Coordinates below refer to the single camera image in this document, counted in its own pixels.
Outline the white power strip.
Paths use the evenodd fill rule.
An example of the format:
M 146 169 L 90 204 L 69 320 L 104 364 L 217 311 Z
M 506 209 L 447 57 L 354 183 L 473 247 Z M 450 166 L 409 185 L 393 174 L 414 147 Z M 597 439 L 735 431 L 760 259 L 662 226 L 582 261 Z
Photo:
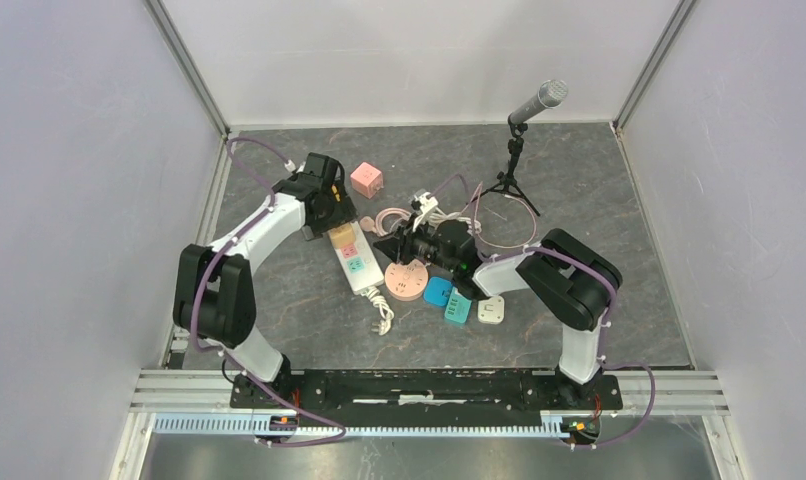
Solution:
M 370 288 L 381 285 L 384 274 L 359 223 L 350 224 L 356 234 L 356 241 L 344 249 L 333 249 L 350 289 L 355 295 L 362 295 Z

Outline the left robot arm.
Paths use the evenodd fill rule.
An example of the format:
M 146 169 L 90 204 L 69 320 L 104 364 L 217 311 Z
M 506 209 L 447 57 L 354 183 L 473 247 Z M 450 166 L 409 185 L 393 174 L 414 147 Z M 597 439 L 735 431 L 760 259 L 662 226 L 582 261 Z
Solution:
M 235 229 L 207 246 L 180 253 L 172 317 L 200 351 L 216 349 L 235 361 L 269 407 L 281 407 L 295 388 L 289 359 L 256 326 L 253 275 L 290 235 L 309 240 L 349 224 L 357 210 L 336 159 L 311 153 L 287 178 L 264 182 L 266 197 Z

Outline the pink cube plug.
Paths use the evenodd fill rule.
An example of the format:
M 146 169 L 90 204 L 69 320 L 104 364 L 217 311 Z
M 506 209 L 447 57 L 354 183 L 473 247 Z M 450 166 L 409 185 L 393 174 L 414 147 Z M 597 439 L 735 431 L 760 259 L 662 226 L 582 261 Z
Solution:
M 371 199 L 384 187 L 383 173 L 368 162 L 359 164 L 350 174 L 352 188 Z

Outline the white plug adapter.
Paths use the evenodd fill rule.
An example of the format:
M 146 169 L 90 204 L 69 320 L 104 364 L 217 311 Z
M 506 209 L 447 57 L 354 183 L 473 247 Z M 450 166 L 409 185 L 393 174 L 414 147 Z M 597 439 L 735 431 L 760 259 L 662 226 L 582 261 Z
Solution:
M 491 296 L 477 302 L 477 320 L 487 325 L 501 324 L 505 319 L 505 300 L 502 296 Z

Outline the orange cube plug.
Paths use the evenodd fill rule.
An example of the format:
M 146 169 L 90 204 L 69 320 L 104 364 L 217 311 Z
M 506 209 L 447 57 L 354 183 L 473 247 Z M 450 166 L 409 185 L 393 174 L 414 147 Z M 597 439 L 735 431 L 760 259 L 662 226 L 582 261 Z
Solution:
M 335 227 L 329 230 L 327 234 L 333 248 L 337 250 L 344 249 L 356 241 L 356 234 L 350 223 Z

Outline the blue plug adapter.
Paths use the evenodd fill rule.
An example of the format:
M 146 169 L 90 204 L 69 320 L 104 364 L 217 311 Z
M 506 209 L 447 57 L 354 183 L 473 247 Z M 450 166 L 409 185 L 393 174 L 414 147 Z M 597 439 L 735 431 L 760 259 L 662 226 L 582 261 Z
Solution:
M 445 308 L 449 303 L 452 291 L 453 285 L 450 280 L 441 277 L 430 277 L 422 298 L 429 305 Z

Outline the teal power strip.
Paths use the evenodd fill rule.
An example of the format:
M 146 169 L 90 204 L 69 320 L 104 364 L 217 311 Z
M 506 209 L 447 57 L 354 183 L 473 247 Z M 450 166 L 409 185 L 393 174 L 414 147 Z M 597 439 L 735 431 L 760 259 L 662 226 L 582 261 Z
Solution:
M 444 310 L 444 319 L 454 325 L 464 325 L 469 317 L 472 301 L 453 288 Z

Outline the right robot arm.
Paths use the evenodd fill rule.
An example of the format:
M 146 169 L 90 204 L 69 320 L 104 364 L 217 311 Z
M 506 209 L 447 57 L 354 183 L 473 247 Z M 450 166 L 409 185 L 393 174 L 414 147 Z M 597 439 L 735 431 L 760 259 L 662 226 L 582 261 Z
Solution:
M 596 396 L 602 323 L 614 309 L 623 276 L 567 231 L 554 228 L 517 253 L 487 257 L 462 221 L 436 227 L 410 222 L 379 237 L 373 247 L 394 263 L 419 260 L 446 271 L 458 293 L 470 300 L 531 291 L 562 324 L 559 400 L 581 408 Z

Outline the round pink socket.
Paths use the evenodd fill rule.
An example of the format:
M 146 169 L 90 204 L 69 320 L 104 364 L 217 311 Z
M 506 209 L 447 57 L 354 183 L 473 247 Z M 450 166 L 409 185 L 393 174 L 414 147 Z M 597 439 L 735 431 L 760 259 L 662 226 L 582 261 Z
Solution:
M 388 293 L 400 301 L 414 301 L 420 298 L 428 281 L 427 267 L 417 259 L 408 264 L 391 263 L 384 272 L 384 283 Z

